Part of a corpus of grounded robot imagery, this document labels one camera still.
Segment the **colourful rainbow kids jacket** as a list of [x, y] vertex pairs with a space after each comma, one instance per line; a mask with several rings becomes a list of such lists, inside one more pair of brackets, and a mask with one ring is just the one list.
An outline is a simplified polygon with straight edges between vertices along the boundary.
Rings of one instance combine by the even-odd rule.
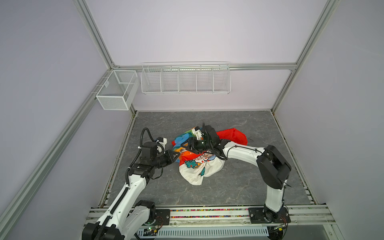
[[200, 186], [205, 177], [210, 177], [219, 172], [224, 167], [225, 161], [210, 152], [195, 154], [187, 151], [183, 143], [190, 137], [195, 137], [193, 130], [191, 129], [176, 137], [172, 141], [172, 150], [180, 152], [177, 162], [179, 163], [181, 176], [191, 185]]

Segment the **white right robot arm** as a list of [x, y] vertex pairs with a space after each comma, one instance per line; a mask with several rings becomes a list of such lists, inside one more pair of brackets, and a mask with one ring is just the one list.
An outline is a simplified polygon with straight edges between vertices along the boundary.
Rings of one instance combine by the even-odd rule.
[[188, 138], [182, 146], [194, 154], [211, 153], [221, 160], [237, 159], [259, 168], [267, 185], [265, 214], [280, 215], [284, 208], [284, 191], [292, 167], [280, 151], [272, 145], [256, 148], [220, 139], [210, 125], [203, 125], [195, 137]]

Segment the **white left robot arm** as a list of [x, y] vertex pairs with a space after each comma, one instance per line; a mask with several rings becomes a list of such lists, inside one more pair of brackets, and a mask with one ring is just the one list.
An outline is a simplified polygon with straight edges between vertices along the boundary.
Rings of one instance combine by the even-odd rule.
[[129, 240], [145, 223], [156, 218], [154, 202], [136, 202], [140, 193], [153, 179], [156, 169], [163, 170], [180, 156], [166, 150], [166, 138], [157, 138], [139, 146], [134, 162], [125, 173], [126, 183], [111, 206], [95, 222], [85, 225], [82, 240]]

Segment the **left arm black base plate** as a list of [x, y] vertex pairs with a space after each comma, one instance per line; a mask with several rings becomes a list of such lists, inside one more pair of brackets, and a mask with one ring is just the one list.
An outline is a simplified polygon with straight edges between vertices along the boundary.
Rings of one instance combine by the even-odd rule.
[[143, 223], [142, 226], [168, 226], [171, 220], [170, 209], [156, 209], [153, 217]]

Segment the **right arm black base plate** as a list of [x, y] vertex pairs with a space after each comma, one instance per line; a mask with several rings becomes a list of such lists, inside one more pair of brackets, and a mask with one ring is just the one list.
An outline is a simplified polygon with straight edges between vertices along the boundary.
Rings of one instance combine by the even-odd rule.
[[288, 209], [283, 206], [277, 213], [267, 207], [248, 208], [252, 224], [289, 224], [291, 218]]

